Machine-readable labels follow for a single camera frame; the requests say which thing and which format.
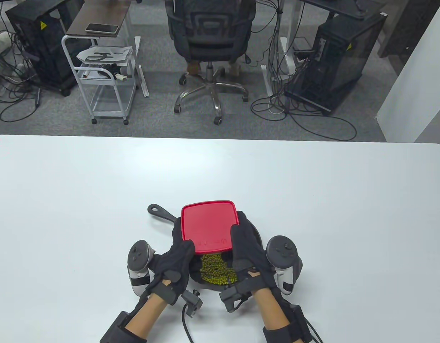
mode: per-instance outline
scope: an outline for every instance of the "white table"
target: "white table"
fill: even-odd
[[[38,136],[0,136],[0,342],[97,343],[137,301],[131,245],[170,246],[148,204],[212,199],[295,241],[326,343],[440,343],[440,145]],[[195,343],[264,342],[252,299],[201,294]],[[182,305],[149,342],[187,342]]]

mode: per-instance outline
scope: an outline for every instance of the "red plastic lid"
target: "red plastic lid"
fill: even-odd
[[[206,201],[182,209],[182,236],[191,239],[197,254],[231,250],[231,225],[238,224],[232,201]]]

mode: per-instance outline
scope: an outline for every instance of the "wall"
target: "wall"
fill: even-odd
[[[415,142],[439,110],[440,7],[377,113],[377,120],[388,142]]]

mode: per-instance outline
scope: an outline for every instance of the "chair base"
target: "chair base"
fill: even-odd
[[[175,113],[181,112],[181,102],[187,96],[194,94],[194,93],[197,93],[201,90],[208,90],[208,92],[210,93],[210,96],[212,98],[212,101],[213,101],[215,113],[217,115],[215,117],[215,120],[213,121],[213,123],[215,125],[220,125],[222,122],[222,110],[221,110],[220,99],[218,98],[218,92],[217,92],[218,86],[224,87],[224,88],[233,88],[235,90],[240,90],[242,93],[242,101],[248,101],[248,90],[246,90],[246,88],[243,85],[241,85],[239,83],[235,83],[235,82],[226,82],[226,81],[220,82],[220,81],[218,81],[218,78],[223,77],[224,75],[225,75],[224,67],[219,67],[217,70],[215,70],[215,72],[213,72],[212,62],[208,62],[206,77],[202,77],[200,75],[190,75],[190,76],[200,80],[201,85],[196,88],[191,88],[191,89],[188,89],[188,90],[185,90],[184,92],[182,92],[179,95],[179,97],[177,98],[177,100],[175,101],[174,112]],[[184,80],[184,78],[182,77],[179,80],[179,84],[184,85],[183,80]]]

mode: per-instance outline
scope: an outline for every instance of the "chair backrest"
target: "chair backrest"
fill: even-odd
[[[169,34],[187,60],[235,61],[247,50],[256,0],[165,0]]]

